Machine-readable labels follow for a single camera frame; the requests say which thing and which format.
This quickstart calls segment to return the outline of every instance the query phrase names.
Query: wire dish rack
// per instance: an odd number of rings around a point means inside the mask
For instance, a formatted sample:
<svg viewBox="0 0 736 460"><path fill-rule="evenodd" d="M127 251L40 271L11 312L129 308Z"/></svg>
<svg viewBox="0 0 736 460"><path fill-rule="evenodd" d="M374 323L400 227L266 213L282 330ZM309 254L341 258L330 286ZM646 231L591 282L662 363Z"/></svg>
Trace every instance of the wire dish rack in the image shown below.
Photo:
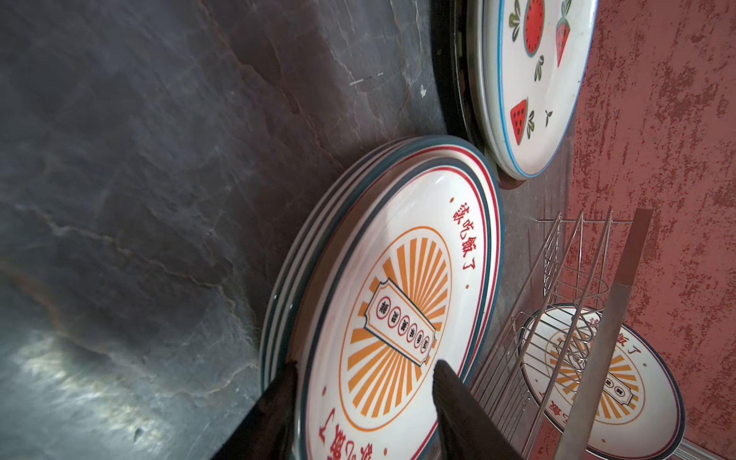
<svg viewBox="0 0 736 460"><path fill-rule="evenodd" d="M585 450L650 220L651 210L639 209L631 221L614 220L612 210L605 220L585 219L580 212L574 220L559 214L554 220L537 221L546 235L542 249L470 387L488 417L524 459L534 449L544 408L563 366L574 369L573 374L569 370L565 374L569 380L563 380L576 398L555 459L577 459ZM628 234L626 246L610 283L606 268L611 262L612 235L618 242L624 233ZM561 357L553 361L554 366L526 353L529 347L540 347L540 340L547 341L537 333L537 327L544 322L542 313L551 309L559 310L558 317L561 312L569 315L567 324L575 325L561 328L545 322L564 334L564 340L552 344ZM582 316L590 311L606 312L595 328ZM598 338L595 350L591 348L594 338ZM608 361L606 350L610 350ZM525 367L550 375L546 391L539 397L532 395L525 381Z"/></svg>

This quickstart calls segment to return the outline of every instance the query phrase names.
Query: red wall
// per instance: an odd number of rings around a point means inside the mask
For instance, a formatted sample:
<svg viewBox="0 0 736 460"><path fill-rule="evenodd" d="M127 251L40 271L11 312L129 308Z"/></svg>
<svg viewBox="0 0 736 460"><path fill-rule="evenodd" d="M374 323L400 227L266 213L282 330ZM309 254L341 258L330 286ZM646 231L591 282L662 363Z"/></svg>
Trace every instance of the red wall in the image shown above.
<svg viewBox="0 0 736 460"><path fill-rule="evenodd" d="M656 210L626 322L736 459L736 2L601 0L577 107L570 215ZM546 426L537 458L551 458Z"/></svg>

